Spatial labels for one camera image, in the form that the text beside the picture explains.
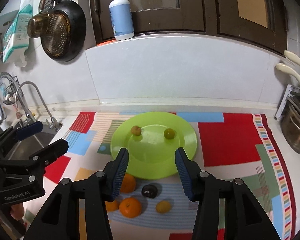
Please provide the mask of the chrome faucet left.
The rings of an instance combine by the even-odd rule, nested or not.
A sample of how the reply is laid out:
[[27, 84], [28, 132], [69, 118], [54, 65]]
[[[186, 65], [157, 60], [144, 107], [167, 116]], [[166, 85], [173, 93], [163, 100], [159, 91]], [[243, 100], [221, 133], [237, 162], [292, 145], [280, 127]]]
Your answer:
[[[13, 84], [14, 88], [17, 88], [17, 84], [16, 84], [14, 78], [8, 72], [1, 72], [0, 73], [0, 80], [1, 79], [7, 79], [8, 81], [10, 81], [10, 83]], [[4, 93], [2, 92], [0, 94], [0, 128], [1, 128], [2, 131], [5, 131], [5, 130], [9, 129], [10, 126], [8, 125], [8, 123], [6, 121], [7, 115], [6, 115], [6, 112], [4, 111], [3, 106], [2, 106], [3, 95], [4, 95]]]

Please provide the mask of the large orange upper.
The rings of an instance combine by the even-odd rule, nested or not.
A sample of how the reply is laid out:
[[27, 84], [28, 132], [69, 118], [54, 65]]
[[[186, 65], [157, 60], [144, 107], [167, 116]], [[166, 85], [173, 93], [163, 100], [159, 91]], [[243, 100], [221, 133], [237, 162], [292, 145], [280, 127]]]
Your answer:
[[126, 173], [122, 181], [120, 192], [132, 193], [133, 191], [135, 191], [135, 189], [136, 189], [136, 179], [134, 178], [134, 176]]

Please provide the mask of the small orange lower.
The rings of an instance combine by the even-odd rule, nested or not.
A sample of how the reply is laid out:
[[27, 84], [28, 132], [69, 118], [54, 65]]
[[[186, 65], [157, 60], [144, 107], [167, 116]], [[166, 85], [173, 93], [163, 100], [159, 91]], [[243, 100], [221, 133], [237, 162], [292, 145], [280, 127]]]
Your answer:
[[114, 212], [119, 209], [119, 202], [117, 200], [114, 200], [112, 202], [105, 202], [106, 204], [106, 211], [107, 212]]

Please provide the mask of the dark wooden window frame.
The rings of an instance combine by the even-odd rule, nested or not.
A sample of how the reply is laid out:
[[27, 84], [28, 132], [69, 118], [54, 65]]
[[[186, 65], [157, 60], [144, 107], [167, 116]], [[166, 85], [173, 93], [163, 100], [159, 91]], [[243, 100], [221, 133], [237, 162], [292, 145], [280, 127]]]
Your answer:
[[196, 33], [232, 38], [279, 55], [287, 49], [283, 0], [128, 0], [136, 35]]

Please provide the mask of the dark purple plum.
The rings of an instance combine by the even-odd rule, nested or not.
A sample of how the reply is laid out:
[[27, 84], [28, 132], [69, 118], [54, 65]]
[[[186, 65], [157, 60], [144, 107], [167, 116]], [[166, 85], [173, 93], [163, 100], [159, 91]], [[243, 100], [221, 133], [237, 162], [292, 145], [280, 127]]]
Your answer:
[[154, 199], [158, 195], [158, 189], [155, 185], [147, 184], [143, 186], [141, 194], [144, 197]]

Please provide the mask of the blue white pump bottle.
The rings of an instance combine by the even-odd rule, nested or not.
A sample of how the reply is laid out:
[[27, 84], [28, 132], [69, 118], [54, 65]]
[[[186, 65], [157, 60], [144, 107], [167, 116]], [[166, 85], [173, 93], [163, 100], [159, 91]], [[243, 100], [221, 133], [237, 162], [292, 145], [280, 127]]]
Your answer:
[[113, 0], [109, 4], [111, 26], [117, 41], [134, 36], [134, 26], [129, 0]]

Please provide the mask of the small yellow-brown fruit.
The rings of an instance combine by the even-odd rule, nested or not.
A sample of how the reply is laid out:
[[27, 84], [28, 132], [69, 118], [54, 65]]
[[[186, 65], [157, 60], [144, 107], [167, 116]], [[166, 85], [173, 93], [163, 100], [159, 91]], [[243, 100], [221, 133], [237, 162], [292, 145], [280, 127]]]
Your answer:
[[142, 133], [142, 130], [139, 126], [133, 126], [131, 129], [130, 129], [131, 133], [135, 136], [140, 136], [141, 133]]

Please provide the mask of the steel sink basin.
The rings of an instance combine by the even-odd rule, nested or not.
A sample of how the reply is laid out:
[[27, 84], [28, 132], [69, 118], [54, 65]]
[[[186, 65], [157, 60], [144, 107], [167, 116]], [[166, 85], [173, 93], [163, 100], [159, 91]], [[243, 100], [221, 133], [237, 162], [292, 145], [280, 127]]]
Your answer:
[[6, 160], [27, 160], [29, 156], [47, 146], [55, 137], [57, 132], [44, 125], [43, 130], [23, 141], [17, 142], [9, 153]]

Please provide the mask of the green round plate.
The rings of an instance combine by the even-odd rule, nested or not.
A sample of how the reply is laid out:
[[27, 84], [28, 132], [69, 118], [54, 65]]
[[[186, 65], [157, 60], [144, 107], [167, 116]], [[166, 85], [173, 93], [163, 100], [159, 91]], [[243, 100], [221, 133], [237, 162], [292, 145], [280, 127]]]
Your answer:
[[[130, 129], [139, 126], [140, 136]], [[172, 128], [175, 137], [168, 140], [164, 130]], [[129, 153], [126, 172], [136, 178], [157, 180], [177, 173], [175, 151], [182, 147], [188, 158], [193, 159], [197, 151], [197, 135], [194, 128], [182, 117], [167, 112], [147, 112], [124, 121], [114, 132], [110, 152], [113, 158], [121, 148]]]

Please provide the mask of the colourful patterned table mat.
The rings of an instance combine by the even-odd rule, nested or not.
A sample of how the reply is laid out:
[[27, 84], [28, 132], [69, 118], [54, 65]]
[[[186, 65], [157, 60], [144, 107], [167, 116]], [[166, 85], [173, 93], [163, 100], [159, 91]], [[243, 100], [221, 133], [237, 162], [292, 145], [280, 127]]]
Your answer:
[[[216, 178], [241, 178], [251, 189], [275, 226], [281, 239], [295, 235], [295, 198], [291, 179], [280, 149], [263, 114], [179, 113], [197, 135], [195, 161]], [[44, 189], [51, 193], [65, 177], [88, 178], [111, 160], [110, 141], [116, 129], [132, 113], [82, 112], [65, 122], [57, 134], [69, 143], [69, 151], [50, 165], [44, 177]], [[115, 239], [190, 239], [197, 203], [185, 196], [179, 177], [158, 181], [160, 194], [143, 198], [139, 181], [131, 196], [145, 210], [136, 218], [119, 211], [109, 214]], [[158, 202], [167, 200], [172, 208], [158, 213]]]

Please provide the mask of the teal white package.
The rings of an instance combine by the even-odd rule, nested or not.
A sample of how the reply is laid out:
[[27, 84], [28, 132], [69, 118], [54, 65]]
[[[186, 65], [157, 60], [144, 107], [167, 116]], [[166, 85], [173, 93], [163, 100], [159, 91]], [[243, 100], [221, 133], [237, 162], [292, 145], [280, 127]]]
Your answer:
[[32, 4], [24, 4], [6, 30], [3, 38], [3, 63], [14, 63], [17, 67], [26, 66], [25, 51], [30, 42], [27, 26], [32, 16]]

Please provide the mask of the green lime fruit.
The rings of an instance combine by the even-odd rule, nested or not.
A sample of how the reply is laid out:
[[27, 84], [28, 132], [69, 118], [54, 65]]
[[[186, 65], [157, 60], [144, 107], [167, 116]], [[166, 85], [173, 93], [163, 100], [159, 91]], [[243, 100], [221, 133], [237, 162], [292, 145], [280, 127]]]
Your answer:
[[175, 137], [175, 130], [172, 128], [167, 128], [164, 130], [164, 137], [168, 140], [172, 140]]

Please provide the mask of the large orange lower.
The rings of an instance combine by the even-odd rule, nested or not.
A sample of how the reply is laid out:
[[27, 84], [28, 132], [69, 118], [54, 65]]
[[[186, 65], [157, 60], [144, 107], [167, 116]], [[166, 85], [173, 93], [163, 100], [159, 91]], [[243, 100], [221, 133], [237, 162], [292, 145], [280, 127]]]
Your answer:
[[134, 197], [125, 198], [119, 204], [121, 215], [126, 218], [135, 218], [142, 213], [142, 204]]

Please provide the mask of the yellow-green spotted fruit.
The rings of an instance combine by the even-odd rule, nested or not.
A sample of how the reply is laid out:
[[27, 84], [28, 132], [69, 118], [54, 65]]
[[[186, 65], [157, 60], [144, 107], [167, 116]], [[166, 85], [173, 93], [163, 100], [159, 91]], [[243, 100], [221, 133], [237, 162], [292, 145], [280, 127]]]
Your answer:
[[156, 211], [161, 214], [168, 213], [171, 210], [171, 208], [172, 206], [167, 200], [162, 200], [158, 202], [158, 204], [155, 207]]

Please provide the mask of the black frying pan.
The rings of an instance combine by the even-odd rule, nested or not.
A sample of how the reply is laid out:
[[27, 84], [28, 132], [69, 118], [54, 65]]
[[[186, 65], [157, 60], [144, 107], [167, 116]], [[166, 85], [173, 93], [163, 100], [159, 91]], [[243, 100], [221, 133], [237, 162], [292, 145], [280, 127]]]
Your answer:
[[87, 32], [87, 23], [83, 9], [73, 1], [64, 1], [53, 7], [48, 13], [60, 12], [70, 23], [69, 42], [61, 56], [47, 56], [58, 62], [68, 62], [73, 60], [83, 49]]

